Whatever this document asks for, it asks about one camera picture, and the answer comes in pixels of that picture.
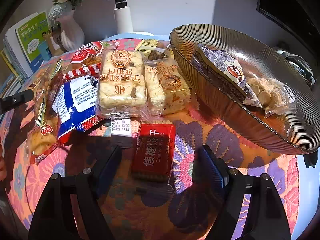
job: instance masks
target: barcode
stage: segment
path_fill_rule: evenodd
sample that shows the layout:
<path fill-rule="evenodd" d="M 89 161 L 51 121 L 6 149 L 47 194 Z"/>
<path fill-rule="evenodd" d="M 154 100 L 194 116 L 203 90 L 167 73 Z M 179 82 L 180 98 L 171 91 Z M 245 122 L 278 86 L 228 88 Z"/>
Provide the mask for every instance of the barcode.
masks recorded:
<path fill-rule="evenodd" d="M 295 102 L 296 100 L 295 100 L 295 98 L 294 98 L 294 95 L 293 95 L 291 89 L 290 89 L 288 86 L 286 86 L 286 85 L 284 85 L 283 88 L 285 89 L 285 91 L 286 91 L 287 94 L 288 94 L 289 103 Z"/>

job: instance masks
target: metal screw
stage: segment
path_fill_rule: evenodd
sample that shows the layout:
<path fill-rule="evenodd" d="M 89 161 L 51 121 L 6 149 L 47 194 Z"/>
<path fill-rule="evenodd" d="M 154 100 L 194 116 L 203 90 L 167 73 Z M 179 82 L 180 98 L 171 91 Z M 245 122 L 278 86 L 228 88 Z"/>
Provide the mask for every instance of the metal screw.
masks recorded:
<path fill-rule="evenodd" d="M 268 180 L 270 179 L 270 176 L 267 173 L 262 173 L 262 178 Z"/>
<path fill-rule="evenodd" d="M 89 174 L 91 171 L 92 171 L 91 168 L 84 168 L 82 173 Z"/>
<path fill-rule="evenodd" d="M 51 175 L 51 179 L 57 179 L 59 177 L 59 173 L 54 173 Z"/>
<path fill-rule="evenodd" d="M 235 169 L 235 168 L 231 168 L 231 169 L 229 170 L 229 172 L 230 172 L 232 175 L 237 175 L 239 171 L 238 171 L 237 169 Z"/>

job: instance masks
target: nutrition label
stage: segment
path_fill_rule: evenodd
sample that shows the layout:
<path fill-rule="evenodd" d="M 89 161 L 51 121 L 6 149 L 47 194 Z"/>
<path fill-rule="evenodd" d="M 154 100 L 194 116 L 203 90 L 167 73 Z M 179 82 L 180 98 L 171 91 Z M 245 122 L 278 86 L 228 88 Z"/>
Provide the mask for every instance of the nutrition label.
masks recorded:
<path fill-rule="evenodd" d="M 56 113 L 59 113 L 61 123 L 64 123 L 65 121 L 68 121 L 71 118 L 64 99 L 63 85 L 60 88 L 57 98 L 52 105 L 52 108 Z"/>
<path fill-rule="evenodd" d="M 97 89 L 92 85 L 91 77 L 84 76 L 70 81 L 73 103 L 79 113 L 94 106 L 97 99 Z"/>

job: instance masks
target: vase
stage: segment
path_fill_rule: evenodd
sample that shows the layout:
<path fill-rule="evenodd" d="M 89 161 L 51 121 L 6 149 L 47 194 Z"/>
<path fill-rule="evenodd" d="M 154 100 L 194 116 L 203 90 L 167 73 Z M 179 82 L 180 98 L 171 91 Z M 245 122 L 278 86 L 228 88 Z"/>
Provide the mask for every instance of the vase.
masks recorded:
<path fill-rule="evenodd" d="M 57 18 L 61 25 L 61 42 L 67 51 L 78 49 L 84 43 L 84 33 L 73 18 L 74 12 L 71 10 Z"/>

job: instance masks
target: ribbed glass bowl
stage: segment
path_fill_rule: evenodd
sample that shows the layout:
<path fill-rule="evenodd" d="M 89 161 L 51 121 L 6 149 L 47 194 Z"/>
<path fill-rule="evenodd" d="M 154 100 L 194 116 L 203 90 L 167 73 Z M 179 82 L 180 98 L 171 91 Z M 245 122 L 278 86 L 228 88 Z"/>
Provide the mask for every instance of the ribbed glass bowl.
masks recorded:
<path fill-rule="evenodd" d="M 320 111 L 311 90 L 297 71 L 273 49 L 237 31 L 209 24 L 191 24 L 175 28 L 170 42 L 180 68 L 197 96 L 232 129 L 257 145 L 283 154 L 306 154 L 320 145 Z M 223 87 L 214 85 L 191 64 L 195 44 L 223 49 L 260 77 L 275 78 L 288 85 L 297 101 L 297 112 L 282 118 L 291 125 L 289 137 L 283 137 L 241 102 L 233 100 Z"/>

